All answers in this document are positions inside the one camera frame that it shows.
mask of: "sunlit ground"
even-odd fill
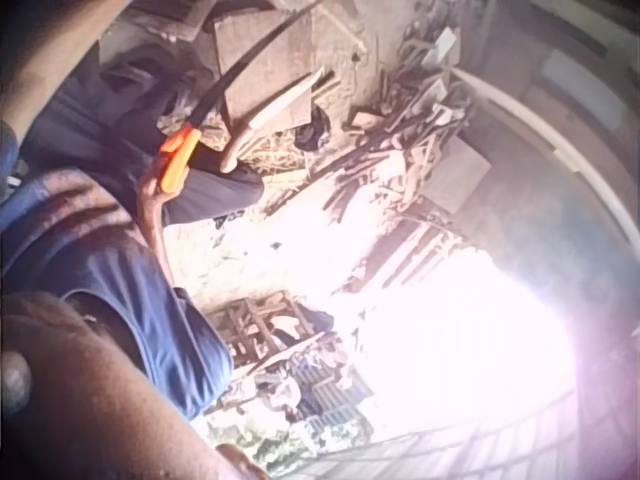
[[[573,388],[560,320],[483,253],[456,253],[419,288],[384,297],[358,362],[393,434],[516,419]]]

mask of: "blue shirt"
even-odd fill
[[[128,325],[145,373],[188,419],[226,389],[225,343],[169,285],[137,225],[118,201],[75,168],[21,186],[0,206],[3,293],[87,293]]]

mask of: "forearm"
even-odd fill
[[[160,267],[164,272],[169,284],[174,287],[175,281],[169,265],[169,257],[164,244],[164,233],[162,228],[162,207],[145,208],[138,205],[138,221],[142,235],[147,240],[149,248],[153,251]]]

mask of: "hand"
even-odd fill
[[[146,216],[147,214],[157,214],[162,206],[176,198],[182,192],[184,181],[187,178],[188,169],[185,169],[183,177],[180,181],[180,187],[175,192],[166,193],[160,188],[160,180],[164,175],[169,162],[169,156],[159,154],[153,161],[149,173],[140,182],[140,190],[138,192],[138,210],[139,214]]]

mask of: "orange saw handle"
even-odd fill
[[[181,183],[189,169],[187,163],[201,136],[200,130],[187,123],[162,144],[160,152],[169,155],[167,169],[160,181],[160,189],[163,192],[173,193],[182,186]]]

